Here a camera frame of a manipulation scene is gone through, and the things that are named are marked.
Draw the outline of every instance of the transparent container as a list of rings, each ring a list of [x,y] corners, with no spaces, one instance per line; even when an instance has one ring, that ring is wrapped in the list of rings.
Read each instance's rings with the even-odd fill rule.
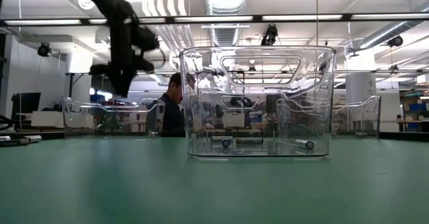
[[[376,137],[380,132],[381,96],[332,107],[333,137]]]
[[[335,50],[312,46],[191,48],[180,54],[188,153],[325,156]]]
[[[141,99],[135,105],[81,103],[63,98],[65,137],[157,137],[162,132],[165,103]]]

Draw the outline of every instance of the ceiling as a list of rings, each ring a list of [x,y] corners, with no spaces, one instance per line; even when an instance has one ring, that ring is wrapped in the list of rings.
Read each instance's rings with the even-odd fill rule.
[[[293,13],[391,13],[410,12],[426,0],[248,0],[247,14],[293,14]],[[144,17],[141,3],[133,3],[133,8],[138,16]],[[189,15],[204,15],[204,0],[185,0],[185,8]],[[3,0],[0,17],[2,19],[37,19],[37,18],[81,18],[103,17],[98,9],[83,10],[78,6],[78,0]],[[278,34],[281,45],[323,45],[325,41],[329,46],[339,47],[349,38],[365,38],[387,25],[389,22],[353,22],[350,23],[278,23]],[[79,42],[83,42],[93,52],[96,52],[95,63],[103,63],[109,59],[109,49],[104,44],[95,42],[95,34],[101,27],[76,26],[76,27],[23,27],[22,32],[32,36],[25,36],[32,40],[38,36],[69,35]],[[260,37],[266,30],[267,24],[252,23],[250,28],[242,29],[239,45],[258,45]],[[196,46],[209,46],[210,38],[208,30],[203,30],[201,25],[191,25],[190,30]],[[424,22],[401,35],[404,39],[403,46],[390,48],[376,46],[374,48],[375,61],[378,68],[386,68],[394,62],[429,52],[429,23]],[[66,48],[72,49],[74,42]],[[167,53],[169,49],[162,44]],[[147,55],[152,60],[160,59],[157,52]],[[423,58],[418,62],[406,66],[406,68],[422,68],[428,65],[429,58]],[[343,68],[344,54],[337,58],[337,68]],[[248,67],[248,62],[241,65]],[[273,63],[272,69],[285,67],[285,62]],[[172,70],[169,64],[163,70]],[[417,74],[405,74],[397,78],[410,80]]]

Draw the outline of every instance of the clear plastic tray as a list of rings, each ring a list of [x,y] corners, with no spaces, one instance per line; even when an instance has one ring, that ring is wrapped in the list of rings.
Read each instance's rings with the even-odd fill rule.
[[[381,96],[332,107],[333,137],[378,137]]]
[[[65,137],[157,137],[162,132],[165,103],[141,99],[132,106],[81,103],[63,99]]]
[[[327,155],[335,54],[332,48],[311,46],[183,51],[181,70],[196,79],[195,91],[184,96],[188,153]],[[246,62],[255,67],[252,72],[237,68]],[[182,74],[183,87],[187,78]]]

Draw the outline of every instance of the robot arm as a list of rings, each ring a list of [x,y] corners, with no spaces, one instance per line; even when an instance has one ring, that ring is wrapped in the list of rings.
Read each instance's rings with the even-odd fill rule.
[[[90,74],[106,74],[115,93],[127,97],[137,71],[154,70],[154,65],[143,58],[144,52],[159,49],[160,43],[152,31],[139,26],[138,16],[125,0],[92,1],[106,17],[110,27],[111,61],[107,66],[91,66]]]

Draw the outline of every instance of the workbench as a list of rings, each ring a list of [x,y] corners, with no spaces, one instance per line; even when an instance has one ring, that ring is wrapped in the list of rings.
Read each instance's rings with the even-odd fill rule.
[[[427,223],[429,144],[333,139],[325,158],[196,159],[186,140],[0,149],[0,223]]]

